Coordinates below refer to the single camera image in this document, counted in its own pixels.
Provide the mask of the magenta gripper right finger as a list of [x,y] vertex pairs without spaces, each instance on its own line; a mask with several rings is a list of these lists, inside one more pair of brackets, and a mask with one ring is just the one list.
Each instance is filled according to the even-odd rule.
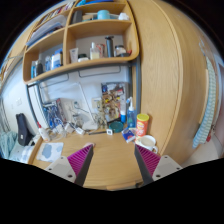
[[142,186],[182,169],[182,167],[168,155],[159,156],[139,145],[135,145],[134,154],[142,176]]

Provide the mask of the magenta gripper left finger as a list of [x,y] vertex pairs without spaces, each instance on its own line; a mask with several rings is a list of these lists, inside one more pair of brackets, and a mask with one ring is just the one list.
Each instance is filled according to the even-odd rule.
[[83,186],[93,157],[93,146],[84,147],[68,157],[61,156],[46,171]]

